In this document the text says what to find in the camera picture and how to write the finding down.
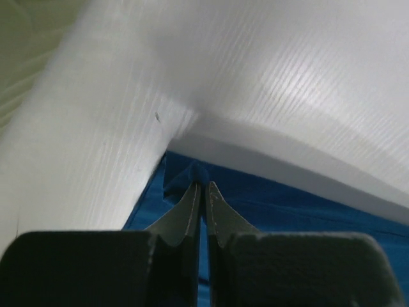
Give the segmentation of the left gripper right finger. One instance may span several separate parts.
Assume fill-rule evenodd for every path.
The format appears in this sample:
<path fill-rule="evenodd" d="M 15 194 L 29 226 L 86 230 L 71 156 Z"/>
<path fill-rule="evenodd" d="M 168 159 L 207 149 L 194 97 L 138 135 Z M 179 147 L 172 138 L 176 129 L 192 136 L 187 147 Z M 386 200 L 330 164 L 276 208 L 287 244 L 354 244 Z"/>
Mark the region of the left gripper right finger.
<path fill-rule="evenodd" d="M 401 306 L 386 254 L 357 232 L 262 232 L 205 194 L 212 306 Z"/>

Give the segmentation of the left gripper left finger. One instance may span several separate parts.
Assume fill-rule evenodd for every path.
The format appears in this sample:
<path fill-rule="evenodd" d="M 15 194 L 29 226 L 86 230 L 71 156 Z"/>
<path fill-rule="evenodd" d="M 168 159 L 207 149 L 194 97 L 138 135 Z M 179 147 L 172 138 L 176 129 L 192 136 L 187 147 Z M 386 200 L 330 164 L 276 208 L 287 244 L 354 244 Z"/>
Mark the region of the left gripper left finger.
<path fill-rule="evenodd" d="M 195 306 L 201 186 L 145 230 L 28 232 L 1 259 L 2 306 Z"/>

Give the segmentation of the blue printed t shirt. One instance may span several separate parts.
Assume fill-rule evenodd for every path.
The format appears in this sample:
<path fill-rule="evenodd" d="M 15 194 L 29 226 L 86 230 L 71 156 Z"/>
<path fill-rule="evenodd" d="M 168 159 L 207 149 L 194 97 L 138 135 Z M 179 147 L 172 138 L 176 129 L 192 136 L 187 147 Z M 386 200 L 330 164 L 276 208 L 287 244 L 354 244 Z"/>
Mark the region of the blue printed t shirt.
<path fill-rule="evenodd" d="M 362 232 L 386 253 L 408 297 L 408 227 L 338 202 L 222 166 L 166 152 L 124 229 L 142 230 L 177 204 L 190 183 L 216 183 L 227 203 L 263 232 Z"/>

